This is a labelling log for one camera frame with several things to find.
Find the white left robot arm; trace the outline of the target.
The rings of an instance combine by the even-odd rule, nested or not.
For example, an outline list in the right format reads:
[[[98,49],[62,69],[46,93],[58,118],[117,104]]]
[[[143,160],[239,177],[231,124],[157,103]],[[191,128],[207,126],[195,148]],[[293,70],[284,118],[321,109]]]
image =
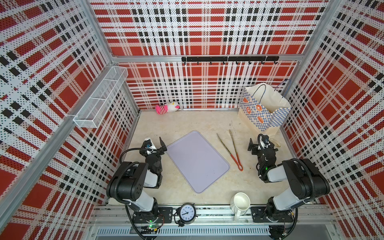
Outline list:
[[[156,198],[149,196],[144,188],[158,189],[162,183],[162,158],[167,146],[160,139],[160,148],[156,148],[150,138],[144,140],[139,148],[131,148],[122,152],[119,157],[120,166],[108,183],[107,197],[131,208],[137,217],[148,223],[155,222],[159,217],[159,207]],[[126,153],[139,151],[145,158],[141,162],[124,162]]]

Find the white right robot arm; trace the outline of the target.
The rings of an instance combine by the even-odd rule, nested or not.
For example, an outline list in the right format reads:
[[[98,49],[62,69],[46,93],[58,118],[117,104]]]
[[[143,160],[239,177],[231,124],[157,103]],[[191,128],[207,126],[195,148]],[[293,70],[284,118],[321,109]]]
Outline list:
[[[281,194],[270,197],[265,207],[251,208],[255,223],[291,223],[292,211],[329,194],[331,190],[329,182],[310,160],[289,159],[277,165],[278,149],[267,135],[260,134],[256,144],[250,139],[248,151],[258,158],[256,169],[260,180],[264,183],[283,181],[289,183],[289,187]]]

